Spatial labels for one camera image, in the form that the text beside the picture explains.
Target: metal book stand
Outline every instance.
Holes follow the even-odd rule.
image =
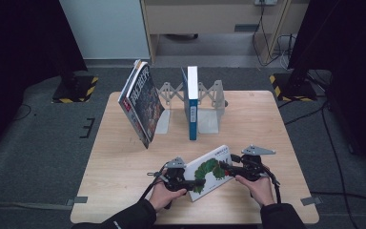
[[[173,88],[171,83],[165,82],[163,86],[158,89],[159,97],[166,101],[169,108],[162,113],[157,126],[157,134],[166,134],[169,129],[169,119],[172,110],[172,98],[177,96],[184,101],[184,97],[180,94],[183,88],[183,83],[180,83],[177,88]],[[211,100],[211,107],[201,106],[203,99],[209,98]],[[197,106],[197,129],[200,134],[218,134],[221,122],[221,116],[225,113],[225,96],[222,88],[222,81],[215,80],[210,89],[207,89],[203,83],[198,82],[198,106]]]

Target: book with green cover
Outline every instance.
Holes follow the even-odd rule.
[[[192,201],[198,200],[232,179],[219,167],[219,161],[233,164],[228,146],[222,145],[186,165],[184,173],[186,180],[206,179],[204,186],[197,186],[189,191]]]

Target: wooden table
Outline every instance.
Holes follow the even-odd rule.
[[[241,156],[241,150],[253,144],[276,150],[276,155],[262,156],[262,161],[280,181],[282,201],[291,203],[305,223],[318,222],[315,206],[303,206],[300,201],[311,195],[272,93],[224,94],[228,106],[219,134],[189,141],[183,102],[175,96],[169,131],[155,135],[148,150],[120,109],[119,93],[111,94],[78,192],[88,201],[74,204],[71,221],[101,222],[136,203],[153,181],[147,173],[158,171],[176,156],[188,163],[223,144]],[[156,224],[260,223],[259,210],[247,188],[232,179],[196,202],[189,195],[175,200],[170,210],[158,213]]]

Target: book cover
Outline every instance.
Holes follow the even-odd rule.
[[[189,140],[197,140],[198,77],[197,67],[189,66],[187,76],[182,69],[184,109],[189,123]]]
[[[153,83],[150,66],[147,62],[142,62],[141,65],[132,80],[126,98],[141,123],[143,133],[148,141],[152,142],[156,125],[165,108]]]
[[[148,149],[150,145],[150,141],[148,140],[147,136],[144,134],[141,123],[139,122],[135,112],[132,110],[132,105],[128,101],[126,95],[127,90],[132,84],[132,80],[135,78],[135,76],[139,73],[139,70],[143,67],[143,62],[141,60],[135,60],[134,66],[132,68],[132,71],[130,73],[130,76],[128,77],[126,84],[123,87],[123,90],[121,91],[120,96],[118,97],[118,104],[120,104],[121,109],[126,114],[127,119],[131,122],[133,128],[135,129],[135,132],[138,134],[139,139],[144,144],[145,148]]]
[[[222,145],[186,165],[184,173],[186,180],[206,179],[204,186],[198,186],[189,192],[192,201],[198,200],[232,179],[219,167],[218,161],[233,164],[228,146]]]

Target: human hand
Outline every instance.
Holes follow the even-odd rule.
[[[169,191],[162,179],[159,179],[153,186],[153,191],[150,197],[150,203],[156,212],[166,207],[172,200],[180,198],[187,193],[186,189],[180,189],[176,192]]]
[[[261,177],[254,182],[249,181],[240,175],[236,175],[234,178],[251,191],[251,196],[256,200],[260,207],[275,203],[275,200],[273,199],[272,185],[268,177]]]

